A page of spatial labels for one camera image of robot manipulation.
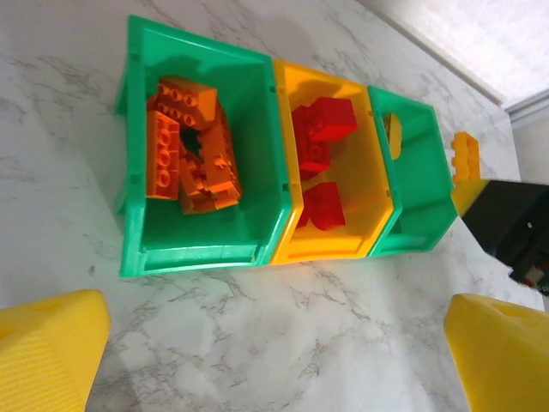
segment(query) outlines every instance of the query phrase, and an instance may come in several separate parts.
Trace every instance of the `white marble surface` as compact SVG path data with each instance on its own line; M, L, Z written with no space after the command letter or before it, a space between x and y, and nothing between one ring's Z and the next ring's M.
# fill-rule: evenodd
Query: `white marble surface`
M452 294L542 305L460 221L424 255L118 279L130 13L429 102L447 148L466 129L485 176L518 178L505 113L354 0L3 0L0 306L103 290L112 334L87 410L466 409Z

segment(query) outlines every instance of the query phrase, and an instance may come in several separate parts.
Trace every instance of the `green storage bin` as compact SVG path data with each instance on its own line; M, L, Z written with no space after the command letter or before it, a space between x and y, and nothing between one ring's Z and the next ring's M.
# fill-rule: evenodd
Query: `green storage bin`
M292 209L269 56L131 16L115 112L126 116L128 170L121 276L268 264ZM216 87L231 125L240 203L183 215L177 201L145 198L146 99L162 76Z
M437 117L431 106L368 87L395 211L369 256L429 251L457 217ZM401 155L392 159L383 117L402 124Z

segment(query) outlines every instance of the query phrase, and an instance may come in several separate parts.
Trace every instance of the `plastic bin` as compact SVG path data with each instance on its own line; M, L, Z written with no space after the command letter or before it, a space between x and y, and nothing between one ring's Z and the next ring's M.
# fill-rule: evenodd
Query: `plastic bin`
M437 117L426 104L373 86L368 92L395 204L369 256L429 251L457 217ZM394 160L383 126L390 113L402 124L401 155Z
M268 264L292 208L271 58L135 16L128 24L116 104L128 150L121 276ZM233 134L238 205L183 215L178 201L145 198L145 101L168 75L217 88Z
M271 263L364 257L393 211L389 181L366 88L280 60L274 61L274 72L293 209ZM300 105L309 106L320 96L351 99L358 129L340 142L331 142L330 169L302 183L299 179L292 110ZM302 191L330 181L337 183L346 226L321 231L309 222L306 227L296 230L303 212Z

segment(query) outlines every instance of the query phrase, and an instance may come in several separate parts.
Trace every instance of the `marble countertop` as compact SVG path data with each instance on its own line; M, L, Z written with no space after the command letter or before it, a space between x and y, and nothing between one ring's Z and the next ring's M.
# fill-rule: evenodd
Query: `marble countertop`
M87 410L467 409L443 333L450 297L542 303L461 221L422 255L118 278L112 104L128 14L430 103L448 157L467 130L485 176L519 178L505 112L355 0L3 1L0 306L105 293L112 333Z

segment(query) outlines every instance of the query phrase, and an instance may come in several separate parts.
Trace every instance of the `yellow plastic object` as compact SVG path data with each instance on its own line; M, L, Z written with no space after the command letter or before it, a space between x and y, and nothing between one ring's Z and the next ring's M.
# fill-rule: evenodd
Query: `yellow plastic object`
M99 290L0 311L0 410L83 411L110 323Z
M389 140L391 157L396 159L402 151L402 123L394 113L391 113L383 118L383 125Z
M452 165L455 167L452 180L454 184L464 180L480 179L479 142L465 131L454 134L451 143L455 156Z
M274 75L293 209L271 263L362 258L393 212L389 181L366 88L281 60L274 61ZM358 129L340 142L331 142L331 167L302 183L292 110L301 105L309 106L321 96L350 99ZM302 192L322 182L336 182L347 224L322 231L309 223L296 230L303 212Z
M459 216L465 215L489 181L484 179L464 180L455 185L452 191L452 202L454 202L455 210Z
M473 412L549 409L549 315L457 294L444 329Z

